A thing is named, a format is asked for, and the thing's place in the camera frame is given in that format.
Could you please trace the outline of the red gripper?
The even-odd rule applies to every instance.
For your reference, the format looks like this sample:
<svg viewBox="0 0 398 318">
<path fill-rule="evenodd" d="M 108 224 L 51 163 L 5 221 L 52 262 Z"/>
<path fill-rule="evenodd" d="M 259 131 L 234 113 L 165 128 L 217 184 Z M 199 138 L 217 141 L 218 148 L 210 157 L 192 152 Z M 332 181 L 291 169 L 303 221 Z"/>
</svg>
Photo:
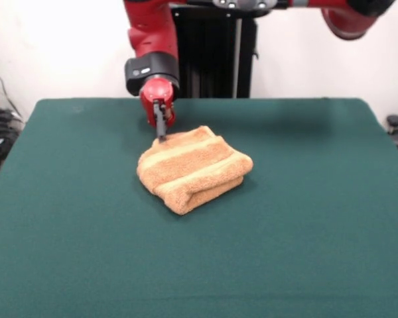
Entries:
<svg viewBox="0 0 398 318">
<path fill-rule="evenodd" d="M 174 88 L 164 78 L 148 79 L 140 91 L 140 101 L 146 111 L 148 123 L 156 127 L 159 141 L 166 140 L 166 130 L 175 122 L 174 100 Z"/>
</svg>

